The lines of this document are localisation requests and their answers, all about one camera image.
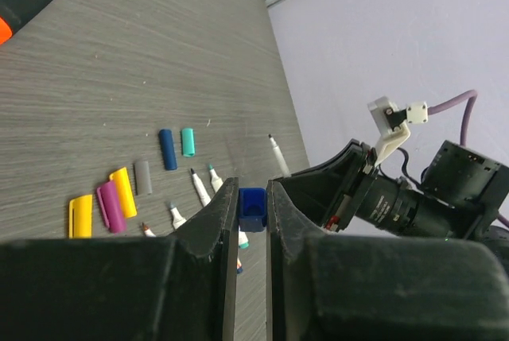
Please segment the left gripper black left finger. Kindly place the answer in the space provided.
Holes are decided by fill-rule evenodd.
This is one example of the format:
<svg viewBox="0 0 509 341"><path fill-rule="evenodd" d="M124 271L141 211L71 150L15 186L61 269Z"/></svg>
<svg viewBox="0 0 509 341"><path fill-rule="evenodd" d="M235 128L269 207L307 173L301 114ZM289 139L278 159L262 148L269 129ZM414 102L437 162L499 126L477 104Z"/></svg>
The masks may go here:
<svg viewBox="0 0 509 341"><path fill-rule="evenodd" d="M2 339L233 339L238 194L166 236L3 243Z"/></svg>

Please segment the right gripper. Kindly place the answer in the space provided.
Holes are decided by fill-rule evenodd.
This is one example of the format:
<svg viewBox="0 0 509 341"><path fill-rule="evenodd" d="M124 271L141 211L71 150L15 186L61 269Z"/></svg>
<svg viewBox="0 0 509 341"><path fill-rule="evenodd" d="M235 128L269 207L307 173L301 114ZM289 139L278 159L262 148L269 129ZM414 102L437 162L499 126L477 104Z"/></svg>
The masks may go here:
<svg viewBox="0 0 509 341"><path fill-rule="evenodd" d="M278 183L301 213L329 231L346 229L356 217L397 236L448 238L453 211L405 179L382 175L376 156L374 148L352 139L332 159Z"/></svg>

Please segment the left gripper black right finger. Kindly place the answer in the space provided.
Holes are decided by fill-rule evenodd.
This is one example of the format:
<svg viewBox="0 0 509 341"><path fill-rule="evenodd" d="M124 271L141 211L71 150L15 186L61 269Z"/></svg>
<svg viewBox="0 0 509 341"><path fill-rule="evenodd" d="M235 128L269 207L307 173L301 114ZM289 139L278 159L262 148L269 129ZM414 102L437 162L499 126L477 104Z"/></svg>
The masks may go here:
<svg viewBox="0 0 509 341"><path fill-rule="evenodd" d="M508 276L477 242L331 234L267 186L270 340L505 340Z"/></svg>

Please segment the blue cap white marker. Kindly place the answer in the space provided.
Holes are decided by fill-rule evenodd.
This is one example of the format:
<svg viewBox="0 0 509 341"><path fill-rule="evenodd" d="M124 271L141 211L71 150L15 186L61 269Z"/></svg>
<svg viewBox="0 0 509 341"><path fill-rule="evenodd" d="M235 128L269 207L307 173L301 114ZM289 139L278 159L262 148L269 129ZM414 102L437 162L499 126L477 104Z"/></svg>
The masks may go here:
<svg viewBox="0 0 509 341"><path fill-rule="evenodd" d="M270 140L270 144L272 146L274 156L275 156L278 166L282 172L282 175L284 177L291 176L291 172L290 172L289 167L286 163L286 160L283 156L283 153L282 153L280 147L278 146L278 143L275 141L274 137L271 134L268 134L268 138Z"/></svg>

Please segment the grey cap white marker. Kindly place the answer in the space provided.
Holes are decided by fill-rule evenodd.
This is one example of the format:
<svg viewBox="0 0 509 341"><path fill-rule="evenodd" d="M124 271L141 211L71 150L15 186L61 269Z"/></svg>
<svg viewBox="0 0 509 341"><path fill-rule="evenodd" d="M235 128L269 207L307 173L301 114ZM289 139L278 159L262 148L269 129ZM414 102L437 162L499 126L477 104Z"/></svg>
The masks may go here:
<svg viewBox="0 0 509 341"><path fill-rule="evenodd" d="M172 202L167 203L167 207L169 209L169 212L172 217L172 225L173 229L177 230L179 227L181 227L184 223L186 223L187 219L181 215L179 212L177 206L173 204Z"/></svg>

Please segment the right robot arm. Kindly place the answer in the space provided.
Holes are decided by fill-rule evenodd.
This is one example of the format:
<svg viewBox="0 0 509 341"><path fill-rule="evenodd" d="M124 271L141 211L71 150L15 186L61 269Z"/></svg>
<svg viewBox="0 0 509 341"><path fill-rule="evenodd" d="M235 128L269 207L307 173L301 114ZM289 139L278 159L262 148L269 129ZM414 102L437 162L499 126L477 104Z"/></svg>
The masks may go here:
<svg viewBox="0 0 509 341"><path fill-rule="evenodd" d="M385 174L376 155L352 140L332 159L277 178L267 203L269 225L295 215L338 233L357 218L398 237L479 242L508 266L508 232L494 224L508 195L506 165L444 141L415 180L406 150L400 177Z"/></svg>

